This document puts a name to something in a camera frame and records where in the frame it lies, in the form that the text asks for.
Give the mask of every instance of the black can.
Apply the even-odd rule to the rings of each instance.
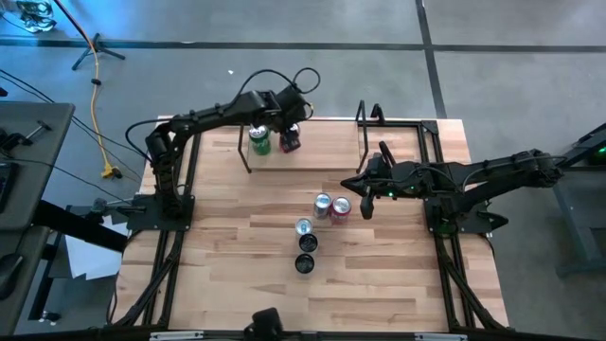
[[[300,274],[309,274],[314,266],[315,261],[313,261],[313,257],[308,254],[299,255],[299,257],[294,260],[294,267]]]
[[[299,238],[299,247],[303,252],[313,252],[318,248],[318,239],[311,233],[305,234]]]

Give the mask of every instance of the wooden table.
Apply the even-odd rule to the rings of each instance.
[[[469,163],[462,121],[437,122],[444,159]],[[252,313],[276,307],[288,331],[447,331],[436,249],[420,200],[375,200],[374,218],[365,221],[358,209],[360,198],[339,185],[354,170],[248,174],[237,152],[237,136],[238,128],[232,127],[202,135],[192,191],[194,221],[179,266],[171,329],[241,331]],[[368,139],[368,157],[384,140],[397,161],[419,161],[412,129],[372,128]],[[362,134],[360,142],[364,146]],[[184,161],[182,177],[186,169]],[[147,168],[141,191],[152,193],[153,183]],[[348,197],[353,209],[345,226],[323,222],[314,227],[319,240],[316,265],[303,276],[294,269],[300,253],[294,222],[312,215],[313,200],[321,191]],[[157,238],[157,232],[143,232],[125,251],[115,319],[148,284]],[[470,286],[507,325],[489,245],[478,236],[461,235],[461,247]],[[460,295],[453,292],[463,321]],[[163,295],[164,286],[154,321]]]

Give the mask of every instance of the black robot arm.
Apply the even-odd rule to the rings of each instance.
[[[174,166],[192,136],[230,124],[266,125],[282,133],[294,123],[309,118],[306,106],[310,104],[301,96],[301,91],[290,84],[278,94],[250,91],[227,104],[175,116],[156,127],[145,138],[145,143],[156,180],[156,199],[161,202],[164,217],[178,218],[183,213]]]
[[[440,217],[453,219],[474,206],[520,187],[549,188],[561,178],[554,157],[538,150],[516,153],[463,165],[448,163],[395,163],[387,146],[368,160],[365,171],[343,180],[341,185],[363,197],[360,209],[372,218],[375,198],[440,199]],[[479,184],[465,190],[467,185]]]

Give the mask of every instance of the yellow cable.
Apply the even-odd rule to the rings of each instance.
[[[88,35],[86,35],[86,32],[84,31],[84,29],[82,29],[82,27],[78,24],[78,22],[74,19],[74,17],[72,17],[71,14],[67,11],[67,9],[65,10],[65,14],[67,14],[72,19],[72,22],[74,23],[74,25],[76,25],[76,27],[78,27],[80,32],[82,32],[82,34],[84,35],[84,40],[86,40],[86,43],[91,48],[91,51],[93,52],[93,56],[95,56],[95,79],[98,80],[98,57],[97,57],[97,51],[95,50],[95,46],[93,45],[93,42],[90,40],[90,38],[88,38]],[[93,127],[95,128],[95,133],[97,133],[98,145],[99,145],[99,148],[101,149],[101,155],[103,156],[103,162],[105,164],[104,170],[101,173],[101,176],[110,177],[113,175],[114,167],[112,167],[112,165],[110,164],[110,161],[107,158],[107,154],[105,153],[105,149],[103,147],[103,139],[101,138],[100,132],[98,130],[97,114],[95,113],[95,104],[97,102],[98,85],[93,84],[93,86],[94,86],[93,96],[91,97],[91,118],[93,119]]]

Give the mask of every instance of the gray floor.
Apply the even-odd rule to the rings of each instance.
[[[66,4],[90,32],[115,40],[298,43],[421,43],[414,0],[111,0]],[[606,45],[601,0],[426,0],[435,44]],[[47,39],[76,38],[59,17]],[[26,34],[0,22],[0,38]],[[328,50],[124,49],[122,62],[101,57],[98,117],[104,134],[123,141],[133,122],[183,113],[231,99],[252,71],[272,67],[292,74],[302,66],[321,72],[309,95],[319,116],[352,116],[359,99],[379,102],[388,117],[435,117],[423,52]],[[22,77],[56,101],[73,102],[90,122],[93,63],[69,67],[77,48],[0,47],[0,67]],[[603,123],[606,99],[604,54],[436,54],[450,118],[464,121],[475,161],[538,148],[560,153]],[[9,99],[35,100],[0,81]],[[250,86],[278,88],[272,77]],[[142,143],[146,130],[134,133]],[[140,157],[112,151],[136,171]],[[100,180],[98,148],[72,127],[58,166],[130,197],[138,185]],[[71,191],[61,190],[64,186]],[[57,205],[91,203],[104,196],[54,172],[45,198]],[[520,189],[494,201],[510,218],[495,233],[496,262],[512,327],[578,337],[606,338],[606,276],[557,278],[554,267],[572,261],[572,245],[552,191]],[[19,332],[100,326],[110,279],[61,281],[47,308],[60,311],[55,327],[22,321]]]

